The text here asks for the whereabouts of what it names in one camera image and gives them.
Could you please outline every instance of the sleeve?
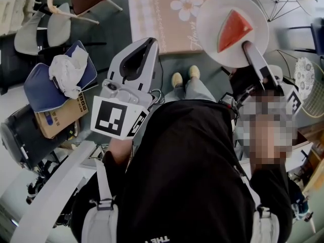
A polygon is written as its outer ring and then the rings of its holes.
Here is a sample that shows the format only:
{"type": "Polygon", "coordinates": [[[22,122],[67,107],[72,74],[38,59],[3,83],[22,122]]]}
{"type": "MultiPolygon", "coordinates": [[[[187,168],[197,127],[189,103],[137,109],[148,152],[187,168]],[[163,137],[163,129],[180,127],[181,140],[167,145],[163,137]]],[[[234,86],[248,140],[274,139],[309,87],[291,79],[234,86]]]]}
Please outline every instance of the sleeve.
{"type": "Polygon", "coordinates": [[[286,242],[292,231],[293,210],[285,166],[265,165],[263,169],[255,171],[251,185],[260,196],[261,203],[278,217],[280,229],[278,242],[286,242]]]}
{"type": "MultiPolygon", "coordinates": [[[[116,195],[124,184],[128,160],[122,165],[117,165],[111,155],[111,152],[108,151],[106,152],[102,162],[106,168],[111,194],[116,195]]],[[[82,227],[86,215],[88,211],[95,206],[94,204],[89,203],[89,201],[92,199],[97,202],[100,200],[97,174],[94,174],[88,183],[81,188],[73,204],[70,227],[78,242],[81,242],[82,227]]]]}

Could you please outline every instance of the beige shoe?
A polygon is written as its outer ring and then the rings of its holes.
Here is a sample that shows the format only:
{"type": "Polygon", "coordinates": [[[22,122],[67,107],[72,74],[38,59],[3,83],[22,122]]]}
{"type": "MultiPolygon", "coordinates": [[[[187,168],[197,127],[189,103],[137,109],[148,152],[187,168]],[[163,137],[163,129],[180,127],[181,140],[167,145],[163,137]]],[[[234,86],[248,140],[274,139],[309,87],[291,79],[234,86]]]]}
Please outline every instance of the beige shoe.
{"type": "Polygon", "coordinates": [[[183,86],[183,79],[180,73],[174,73],[172,76],[172,86],[175,87],[181,87],[183,86]]]}
{"type": "Polygon", "coordinates": [[[192,66],[189,69],[189,77],[192,79],[193,77],[197,77],[200,79],[200,70],[197,66],[192,66]]]}

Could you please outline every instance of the black jacket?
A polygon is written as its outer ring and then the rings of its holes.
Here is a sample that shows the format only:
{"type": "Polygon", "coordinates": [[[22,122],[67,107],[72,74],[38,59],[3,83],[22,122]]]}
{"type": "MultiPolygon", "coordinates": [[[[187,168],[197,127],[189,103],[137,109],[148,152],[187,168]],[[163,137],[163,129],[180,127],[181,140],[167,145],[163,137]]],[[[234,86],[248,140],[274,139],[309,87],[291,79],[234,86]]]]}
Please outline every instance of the black jacket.
{"type": "MultiPolygon", "coordinates": [[[[255,204],[234,168],[243,173],[226,107],[203,100],[163,105],[125,173],[126,165],[117,166],[107,153],[108,181],[119,208],[118,243],[250,242],[255,204]]],[[[251,185],[278,216],[279,242],[286,242],[293,216],[285,167],[256,171],[251,185]]],[[[94,206],[90,199],[99,200],[97,176],[74,205],[71,229],[78,241],[94,206]]]]}

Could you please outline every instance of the watermelon slice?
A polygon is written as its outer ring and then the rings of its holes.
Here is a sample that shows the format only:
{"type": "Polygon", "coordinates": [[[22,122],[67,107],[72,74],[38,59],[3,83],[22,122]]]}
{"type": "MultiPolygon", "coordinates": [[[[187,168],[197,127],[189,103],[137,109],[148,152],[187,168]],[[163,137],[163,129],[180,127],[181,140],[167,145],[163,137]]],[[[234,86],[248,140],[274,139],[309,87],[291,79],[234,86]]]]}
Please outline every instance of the watermelon slice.
{"type": "Polygon", "coordinates": [[[218,53],[237,43],[253,28],[250,23],[237,11],[231,10],[218,36],[218,53]]]}

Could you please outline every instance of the tablecloth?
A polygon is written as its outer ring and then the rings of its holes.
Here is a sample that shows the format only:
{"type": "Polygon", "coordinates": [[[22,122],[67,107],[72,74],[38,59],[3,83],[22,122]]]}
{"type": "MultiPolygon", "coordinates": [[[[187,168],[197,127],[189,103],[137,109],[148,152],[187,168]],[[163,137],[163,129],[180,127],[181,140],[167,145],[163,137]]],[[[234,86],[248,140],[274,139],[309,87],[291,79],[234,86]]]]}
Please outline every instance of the tablecloth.
{"type": "Polygon", "coordinates": [[[201,52],[196,17],[206,0],[129,0],[133,42],[154,37],[160,54],[201,52]]]}

